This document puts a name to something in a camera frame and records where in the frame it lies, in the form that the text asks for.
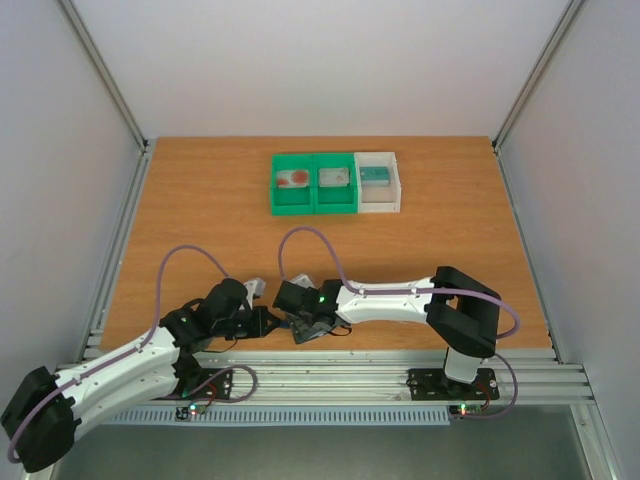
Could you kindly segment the blue leather card holder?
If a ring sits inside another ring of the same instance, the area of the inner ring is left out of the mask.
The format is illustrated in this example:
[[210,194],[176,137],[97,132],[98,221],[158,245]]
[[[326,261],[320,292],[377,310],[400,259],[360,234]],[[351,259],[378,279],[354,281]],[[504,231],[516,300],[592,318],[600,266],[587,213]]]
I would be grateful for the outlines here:
[[331,331],[331,328],[324,323],[316,322],[313,324],[308,324],[305,321],[295,319],[282,321],[280,328],[288,330],[291,333],[296,345],[321,338],[325,335],[328,335]]

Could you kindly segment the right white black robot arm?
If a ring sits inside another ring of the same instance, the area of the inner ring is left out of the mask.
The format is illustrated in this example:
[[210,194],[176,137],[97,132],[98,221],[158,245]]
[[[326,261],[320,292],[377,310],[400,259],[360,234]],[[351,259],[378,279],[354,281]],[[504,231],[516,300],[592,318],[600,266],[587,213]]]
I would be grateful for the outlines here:
[[434,276],[407,283],[333,279],[316,288],[300,276],[281,283],[273,307],[286,314],[298,344],[365,322],[427,325],[447,344],[442,387],[459,397],[475,387],[481,361],[495,354],[501,297],[441,266]]

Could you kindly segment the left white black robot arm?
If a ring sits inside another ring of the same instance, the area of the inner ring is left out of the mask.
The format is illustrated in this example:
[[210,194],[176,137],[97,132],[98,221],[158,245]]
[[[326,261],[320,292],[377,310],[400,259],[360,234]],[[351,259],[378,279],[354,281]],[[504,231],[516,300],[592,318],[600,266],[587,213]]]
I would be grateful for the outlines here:
[[210,389],[216,399],[230,402],[222,382],[231,370],[205,369],[195,356],[214,338],[237,342],[273,331],[278,319],[253,303],[264,289],[261,279],[227,278],[205,298],[171,311],[100,358],[57,372],[29,372],[1,415],[9,461],[28,473],[43,470],[103,421],[150,400],[191,401]]

